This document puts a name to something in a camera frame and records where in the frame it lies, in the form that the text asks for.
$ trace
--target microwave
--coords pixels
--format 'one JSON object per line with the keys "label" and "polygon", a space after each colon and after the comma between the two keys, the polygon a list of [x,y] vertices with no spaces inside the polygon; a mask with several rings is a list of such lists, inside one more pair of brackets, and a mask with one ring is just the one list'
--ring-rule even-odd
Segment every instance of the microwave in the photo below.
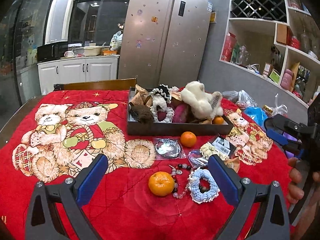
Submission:
{"label": "microwave", "polygon": [[66,51],[68,51],[67,41],[59,41],[39,46],[37,60],[38,62],[57,60],[63,57]]}

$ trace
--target wine rack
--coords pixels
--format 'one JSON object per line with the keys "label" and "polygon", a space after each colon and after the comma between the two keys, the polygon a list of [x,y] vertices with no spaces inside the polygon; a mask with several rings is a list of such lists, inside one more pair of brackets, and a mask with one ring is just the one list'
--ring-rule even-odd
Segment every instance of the wine rack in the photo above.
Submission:
{"label": "wine rack", "polygon": [[284,0],[231,0],[232,17],[287,22]]}

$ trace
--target metal screw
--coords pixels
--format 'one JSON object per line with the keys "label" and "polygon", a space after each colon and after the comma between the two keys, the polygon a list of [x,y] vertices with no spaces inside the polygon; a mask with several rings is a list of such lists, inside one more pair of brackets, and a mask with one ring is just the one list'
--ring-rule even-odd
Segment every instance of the metal screw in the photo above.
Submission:
{"label": "metal screw", "polygon": [[250,184],[251,180],[249,178],[243,178],[242,183],[243,184]]}
{"label": "metal screw", "polygon": [[279,187],[279,186],[280,186],[280,183],[279,183],[279,181],[274,180],[274,181],[272,182],[272,185],[275,186],[275,187]]}
{"label": "metal screw", "polygon": [[43,182],[42,181],[38,181],[36,184],[37,187],[42,187],[43,186]]}
{"label": "metal screw", "polygon": [[73,182],[73,178],[66,178],[66,179],[64,180],[64,182],[65,182],[66,184],[71,184],[71,183]]}

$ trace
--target blue gripper pad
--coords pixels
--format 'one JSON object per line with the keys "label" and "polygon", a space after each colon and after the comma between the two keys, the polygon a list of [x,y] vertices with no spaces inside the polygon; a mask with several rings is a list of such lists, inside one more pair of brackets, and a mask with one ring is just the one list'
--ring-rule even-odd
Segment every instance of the blue gripper pad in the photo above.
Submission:
{"label": "blue gripper pad", "polygon": [[75,197],[79,207],[87,205],[97,189],[103,175],[108,169],[108,158],[103,154],[98,154],[89,167],[84,168],[76,177]]}
{"label": "blue gripper pad", "polygon": [[238,206],[243,192],[238,174],[233,169],[228,168],[217,154],[209,157],[208,170],[227,203],[234,207]]}
{"label": "blue gripper pad", "polygon": [[280,144],[281,146],[287,145],[288,144],[288,140],[286,137],[282,136],[281,134],[275,132],[272,129],[268,129],[266,132],[267,136],[269,138],[271,138],[272,140],[276,141],[278,144]]}

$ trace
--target brown tray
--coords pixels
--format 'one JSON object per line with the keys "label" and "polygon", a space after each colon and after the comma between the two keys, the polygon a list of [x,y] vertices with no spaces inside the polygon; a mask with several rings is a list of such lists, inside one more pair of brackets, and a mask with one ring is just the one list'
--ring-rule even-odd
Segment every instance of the brown tray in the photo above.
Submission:
{"label": "brown tray", "polygon": [[129,90],[128,107],[127,107],[127,133],[128,135],[140,136],[180,136],[185,131],[193,132],[197,136],[201,135],[228,135],[232,128],[232,122],[223,116],[227,124],[198,124],[198,123],[153,123],[145,125],[139,122],[129,120],[129,100],[130,94],[135,91],[134,87]]}

